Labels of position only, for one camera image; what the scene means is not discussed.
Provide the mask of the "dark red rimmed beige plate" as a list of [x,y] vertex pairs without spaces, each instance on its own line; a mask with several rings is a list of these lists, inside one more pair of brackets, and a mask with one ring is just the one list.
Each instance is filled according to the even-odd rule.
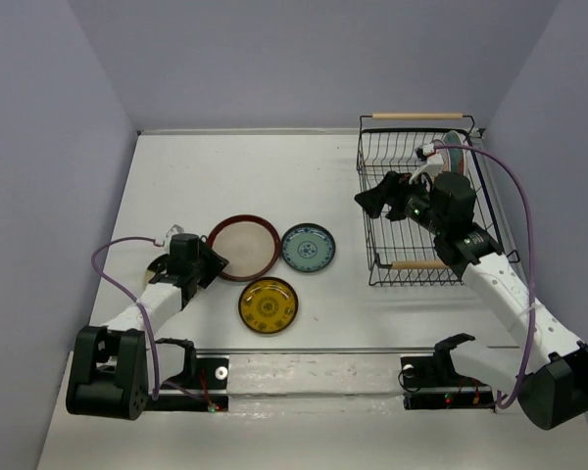
[[207,244],[228,260],[219,277],[232,282],[262,277],[276,264],[280,254],[280,237],[274,226],[253,214],[222,220],[210,232]]

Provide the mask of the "blue white floral small plate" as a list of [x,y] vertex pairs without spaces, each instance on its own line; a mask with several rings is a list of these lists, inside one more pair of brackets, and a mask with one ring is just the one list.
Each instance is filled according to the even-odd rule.
[[280,242],[280,255],[292,269],[316,273],[327,268],[336,255],[331,233],[315,223],[300,223],[289,228]]

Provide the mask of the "red teal floral plate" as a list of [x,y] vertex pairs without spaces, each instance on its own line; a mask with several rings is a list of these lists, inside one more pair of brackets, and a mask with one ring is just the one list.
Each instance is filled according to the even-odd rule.
[[446,146],[443,149],[446,155],[446,171],[468,176],[466,151],[460,148],[465,141],[456,130],[450,130],[442,137],[442,142]]

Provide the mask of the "white plate orange sunburst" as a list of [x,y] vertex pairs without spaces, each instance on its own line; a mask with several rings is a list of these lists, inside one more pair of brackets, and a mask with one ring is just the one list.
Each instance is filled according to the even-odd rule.
[[466,157],[463,149],[441,148],[438,150],[443,160],[442,171],[464,175],[466,171]]

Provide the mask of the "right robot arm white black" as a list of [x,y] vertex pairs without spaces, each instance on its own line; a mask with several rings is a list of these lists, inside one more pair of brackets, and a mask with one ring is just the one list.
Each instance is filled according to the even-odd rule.
[[508,257],[473,220],[476,193],[469,180],[443,172],[423,182],[389,171],[355,201],[370,218],[385,207],[391,221],[410,219],[430,232],[439,259],[496,315],[523,349],[519,362],[469,334],[440,341],[433,376],[453,384],[463,376],[490,386],[499,408],[519,403],[538,428],[551,430],[588,411],[588,344],[530,294]]

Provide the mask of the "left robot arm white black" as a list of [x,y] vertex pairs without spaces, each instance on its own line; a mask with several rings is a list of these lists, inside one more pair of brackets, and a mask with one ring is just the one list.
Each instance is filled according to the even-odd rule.
[[172,234],[158,245],[165,252],[149,267],[142,294],[120,285],[130,306],[77,333],[66,392],[69,414],[135,420],[164,386],[196,400],[202,410],[220,410],[209,396],[194,344],[156,334],[229,262],[195,234]]

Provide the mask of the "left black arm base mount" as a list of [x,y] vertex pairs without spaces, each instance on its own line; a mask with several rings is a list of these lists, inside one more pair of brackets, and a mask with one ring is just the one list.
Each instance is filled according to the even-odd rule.
[[157,400],[149,399],[148,411],[228,411],[229,358],[199,356],[193,376],[177,374],[163,382]]

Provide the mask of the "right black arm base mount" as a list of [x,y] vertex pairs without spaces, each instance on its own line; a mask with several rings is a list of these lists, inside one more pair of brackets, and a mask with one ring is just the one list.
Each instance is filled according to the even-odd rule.
[[433,356],[401,358],[397,376],[406,410],[495,409],[490,386],[473,378],[439,372]]

